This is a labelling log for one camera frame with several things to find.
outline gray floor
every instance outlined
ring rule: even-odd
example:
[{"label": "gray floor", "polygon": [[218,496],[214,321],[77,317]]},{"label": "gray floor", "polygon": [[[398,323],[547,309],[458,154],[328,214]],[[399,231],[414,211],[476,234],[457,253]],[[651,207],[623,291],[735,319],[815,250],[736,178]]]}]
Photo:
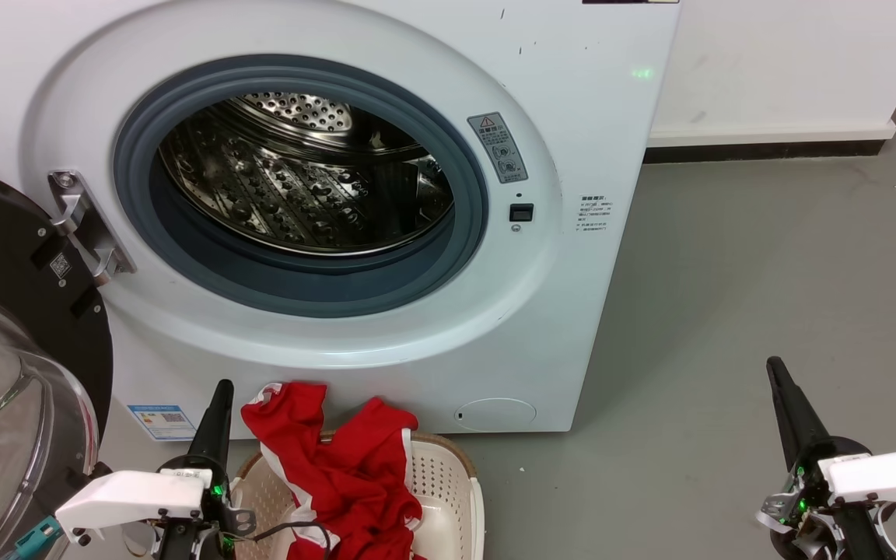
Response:
[{"label": "gray floor", "polygon": [[[896,137],[871,159],[645,167],[575,428],[457,437],[486,558],[775,558],[753,519],[785,476],[768,355],[833,433],[896,450]],[[182,451],[110,421],[114,467]]]}]

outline red cloth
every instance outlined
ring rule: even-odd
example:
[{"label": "red cloth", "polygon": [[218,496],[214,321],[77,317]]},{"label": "red cloth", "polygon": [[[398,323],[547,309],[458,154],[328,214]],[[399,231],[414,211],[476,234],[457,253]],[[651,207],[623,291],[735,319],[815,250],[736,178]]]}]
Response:
[{"label": "red cloth", "polygon": [[[336,537],[331,545],[341,543],[331,558],[408,560],[411,529],[421,516],[406,486],[409,430],[417,429],[417,418],[373,398],[330,444],[321,444],[326,394],[326,386],[273,383],[241,408],[241,418],[292,490],[299,506],[292,520],[316,520]],[[295,532],[288,560],[320,560],[319,529]]]}]

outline door hinge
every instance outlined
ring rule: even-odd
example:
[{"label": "door hinge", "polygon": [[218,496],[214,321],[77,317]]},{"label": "door hinge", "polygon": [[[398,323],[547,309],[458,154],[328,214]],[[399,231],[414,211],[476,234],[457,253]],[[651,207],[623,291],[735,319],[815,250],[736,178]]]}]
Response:
[{"label": "door hinge", "polygon": [[51,171],[47,183],[61,209],[61,217],[51,223],[60,235],[67,235],[82,249],[96,286],[108,283],[115,274],[136,272],[134,262],[96,209],[82,175],[74,170]]}]

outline teal connector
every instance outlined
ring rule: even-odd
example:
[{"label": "teal connector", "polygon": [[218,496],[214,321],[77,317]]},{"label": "teal connector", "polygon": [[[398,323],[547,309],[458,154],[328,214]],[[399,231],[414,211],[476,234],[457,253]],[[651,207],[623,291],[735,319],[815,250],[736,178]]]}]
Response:
[{"label": "teal connector", "polygon": [[29,560],[34,558],[40,550],[48,546],[54,539],[57,539],[64,531],[61,531],[61,524],[57,519],[50,515],[45,517],[43,521],[37,523],[37,527],[29,533],[23,535],[23,538],[16,541],[16,549],[12,554],[5,557],[4,560]]}]

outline beige plastic basket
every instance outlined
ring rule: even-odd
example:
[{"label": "beige plastic basket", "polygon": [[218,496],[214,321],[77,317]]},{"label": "beige plastic basket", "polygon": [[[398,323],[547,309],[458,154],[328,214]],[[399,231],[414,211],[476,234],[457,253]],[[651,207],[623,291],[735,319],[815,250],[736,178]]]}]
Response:
[{"label": "beige plastic basket", "polygon": [[[321,433],[328,442],[332,432]],[[483,491],[476,468],[450,440],[413,432],[413,482],[411,491],[423,507],[423,518],[414,532],[413,552],[427,560],[482,560]],[[292,493],[260,453],[238,472],[231,496],[235,506],[252,509],[260,532],[289,520],[296,509]],[[237,560],[285,560],[292,531],[281,531],[262,542],[239,541]]]}]

